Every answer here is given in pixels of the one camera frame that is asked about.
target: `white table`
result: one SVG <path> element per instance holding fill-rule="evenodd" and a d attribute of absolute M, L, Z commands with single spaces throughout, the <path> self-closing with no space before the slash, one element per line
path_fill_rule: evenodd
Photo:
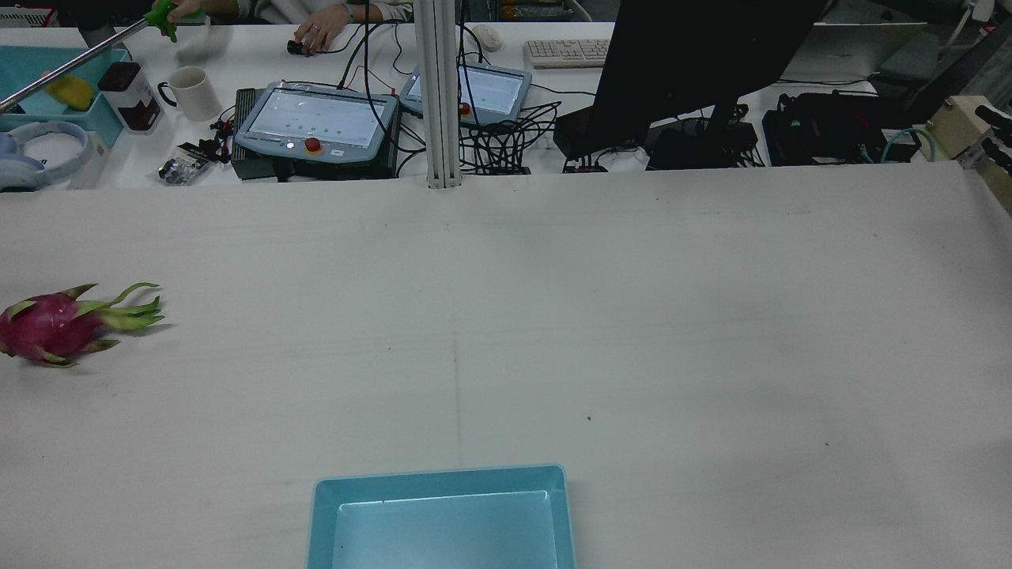
<path fill-rule="evenodd" d="M 0 195 L 3 304 L 166 316 L 0 360 L 5 569 L 294 569 L 319 478 L 546 462 L 582 569 L 1012 559 L 1012 224 L 953 162 L 198 189 Z"/>

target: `keyboard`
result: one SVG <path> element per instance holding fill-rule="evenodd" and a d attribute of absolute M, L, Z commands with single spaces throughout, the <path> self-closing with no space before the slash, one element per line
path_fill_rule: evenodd
<path fill-rule="evenodd" d="M 523 56 L 535 69 L 604 67 L 609 39 L 528 39 Z"/>

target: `tablet screen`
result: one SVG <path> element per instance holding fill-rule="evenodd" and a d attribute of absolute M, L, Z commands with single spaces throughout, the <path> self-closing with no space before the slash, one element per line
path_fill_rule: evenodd
<path fill-rule="evenodd" d="M 384 104 L 330 95 L 274 89 L 249 132 L 276 137 L 315 137 L 321 141 L 367 147 L 380 128 Z"/>
<path fill-rule="evenodd" d="M 460 98 L 470 102 L 471 106 L 499 114 L 509 114 L 520 96 L 523 79 L 516 75 L 494 73 L 477 67 L 457 67 L 460 78 Z M 421 81 L 415 81 L 408 95 L 421 99 Z"/>

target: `light blue tray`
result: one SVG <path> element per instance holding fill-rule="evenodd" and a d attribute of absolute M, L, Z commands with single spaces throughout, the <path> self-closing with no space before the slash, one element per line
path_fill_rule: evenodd
<path fill-rule="evenodd" d="M 559 465 L 327 478 L 307 569 L 576 569 Z"/>
<path fill-rule="evenodd" d="M 0 46 L 0 95 L 4 98 L 14 94 L 43 76 L 44 71 L 53 71 L 84 50 L 75 48 L 27 48 L 21 46 Z M 95 100 L 88 110 L 74 110 L 57 102 L 48 93 L 38 91 L 19 104 L 24 114 L 0 114 L 0 131 L 6 132 L 35 120 L 67 120 L 85 131 L 94 131 L 102 137 L 105 146 L 112 147 L 122 130 L 122 123 L 116 117 L 109 101 L 98 90 L 98 81 L 113 62 L 130 61 L 126 50 L 109 50 L 95 56 L 88 63 L 72 69 L 69 73 L 87 81 L 95 88 Z"/>

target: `dragon fruit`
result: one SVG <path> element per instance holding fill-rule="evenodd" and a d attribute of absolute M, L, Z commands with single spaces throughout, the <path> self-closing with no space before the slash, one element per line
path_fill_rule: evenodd
<path fill-rule="evenodd" d="M 130 286 L 114 300 L 78 301 L 95 284 L 82 284 L 12 305 L 0 314 L 0 352 L 20 355 L 40 365 L 70 368 L 68 356 L 108 349 L 119 340 L 95 338 L 100 326 L 139 330 L 158 322 L 159 298 L 146 305 L 112 308 L 128 295 L 151 282 Z"/>

